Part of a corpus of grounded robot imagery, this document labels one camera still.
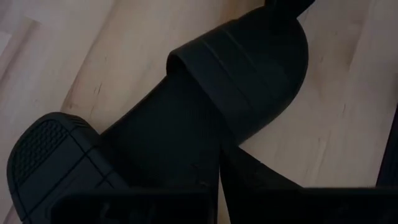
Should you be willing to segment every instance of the wooden floor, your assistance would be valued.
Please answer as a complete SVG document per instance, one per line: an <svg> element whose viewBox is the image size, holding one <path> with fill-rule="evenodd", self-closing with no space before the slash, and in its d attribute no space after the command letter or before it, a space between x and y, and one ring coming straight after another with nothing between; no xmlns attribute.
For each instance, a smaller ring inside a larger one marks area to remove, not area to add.
<svg viewBox="0 0 398 224"><path fill-rule="evenodd" d="M263 2L1 0L0 220L17 223L6 162L35 119L63 111L104 131L164 77L172 49ZM397 11L396 0L317 0L299 18L301 91L242 148L303 186L373 186L398 102Z"/></svg>

